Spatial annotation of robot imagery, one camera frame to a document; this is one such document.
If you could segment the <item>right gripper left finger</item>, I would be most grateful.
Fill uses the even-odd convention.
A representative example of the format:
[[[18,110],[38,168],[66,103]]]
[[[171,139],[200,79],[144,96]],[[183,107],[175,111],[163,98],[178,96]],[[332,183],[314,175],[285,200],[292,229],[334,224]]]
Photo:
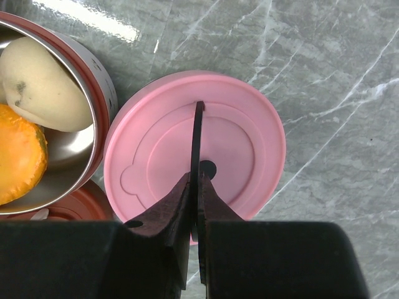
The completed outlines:
[[[2,221],[2,298],[179,298],[186,288],[190,177],[125,224]]]

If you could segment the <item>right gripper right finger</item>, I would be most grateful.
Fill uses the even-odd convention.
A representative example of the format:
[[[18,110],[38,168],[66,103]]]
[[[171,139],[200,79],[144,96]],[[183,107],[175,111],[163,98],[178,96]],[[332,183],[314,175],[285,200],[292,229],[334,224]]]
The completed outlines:
[[[333,222],[245,221],[198,182],[198,250],[208,298],[368,298],[349,237]]]

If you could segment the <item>pink round lid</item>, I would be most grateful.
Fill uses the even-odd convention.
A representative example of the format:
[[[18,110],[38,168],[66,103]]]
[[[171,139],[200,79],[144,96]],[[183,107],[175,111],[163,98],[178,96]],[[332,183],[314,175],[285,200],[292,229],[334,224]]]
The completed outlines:
[[[227,75],[178,72],[144,86],[111,124],[104,185],[121,221],[165,197],[190,170],[197,102],[204,103],[200,158],[216,166],[212,184],[218,196],[249,220],[273,194],[284,169],[286,137],[271,102]]]

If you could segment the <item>orange egg tart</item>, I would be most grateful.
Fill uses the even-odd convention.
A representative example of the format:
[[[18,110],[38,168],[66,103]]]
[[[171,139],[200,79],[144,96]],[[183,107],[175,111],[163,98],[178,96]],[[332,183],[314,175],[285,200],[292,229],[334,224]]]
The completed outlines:
[[[1,204],[31,191],[42,179],[48,162],[41,128],[1,105]]]

